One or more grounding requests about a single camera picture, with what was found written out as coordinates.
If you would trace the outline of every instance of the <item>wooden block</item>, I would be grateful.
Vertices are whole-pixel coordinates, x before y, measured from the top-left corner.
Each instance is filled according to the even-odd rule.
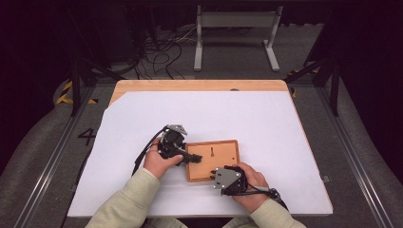
[[[185,150],[190,154],[202,156],[200,163],[191,162],[187,165],[189,182],[211,181],[211,170],[240,162],[236,140],[187,143]]]

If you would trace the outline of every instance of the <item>white sheet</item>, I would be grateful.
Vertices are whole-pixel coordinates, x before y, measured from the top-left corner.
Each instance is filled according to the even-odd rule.
[[[291,214],[333,213],[317,164],[286,91],[128,92],[103,117],[68,211],[90,217],[130,178],[134,161],[165,125],[182,124],[186,143],[238,140],[249,163],[281,193]],[[247,215],[212,181],[189,183],[185,167],[162,179],[150,217]]]

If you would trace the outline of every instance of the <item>sleeve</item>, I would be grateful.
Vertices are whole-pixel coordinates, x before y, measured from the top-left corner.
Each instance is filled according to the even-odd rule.
[[[141,168],[97,210],[86,227],[140,227],[160,181]]]
[[[272,199],[265,201],[251,218],[260,228],[306,228],[302,223],[294,220],[290,213]]]

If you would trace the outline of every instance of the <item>metal stand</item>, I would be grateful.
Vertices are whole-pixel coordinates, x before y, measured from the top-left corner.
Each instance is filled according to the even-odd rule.
[[[197,17],[197,44],[195,54],[195,71],[202,70],[202,28],[218,27],[252,27],[252,28],[270,28],[270,37],[263,41],[267,57],[273,71],[279,71],[278,62],[273,51],[272,45],[275,40],[278,22],[281,17],[282,7],[277,11],[264,12],[213,12],[202,11],[198,6]]]

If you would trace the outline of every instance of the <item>person's right hand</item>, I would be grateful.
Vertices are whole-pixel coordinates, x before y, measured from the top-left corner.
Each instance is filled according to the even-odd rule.
[[[238,163],[237,166],[245,172],[248,183],[255,187],[269,187],[266,179],[260,172],[256,172],[251,166],[246,163]],[[248,188],[248,191],[256,191],[256,189]],[[254,194],[247,196],[233,196],[232,199],[242,205],[251,214],[256,211],[268,197],[264,194]]]

